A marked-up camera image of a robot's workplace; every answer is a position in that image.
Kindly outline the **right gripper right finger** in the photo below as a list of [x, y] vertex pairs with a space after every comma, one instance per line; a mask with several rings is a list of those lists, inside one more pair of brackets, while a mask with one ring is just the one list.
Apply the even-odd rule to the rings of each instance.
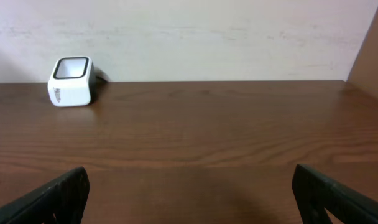
[[378, 224], [378, 202], [305, 164], [297, 164], [292, 190], [303, 223], [331, 223], [331, 213], [345, 224]]

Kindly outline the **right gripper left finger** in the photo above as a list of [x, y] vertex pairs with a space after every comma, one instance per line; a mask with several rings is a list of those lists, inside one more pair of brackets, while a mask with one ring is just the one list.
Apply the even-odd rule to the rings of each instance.
[[0, 207], [0, 223], [81, 223], [90, 182], [77, 167]]

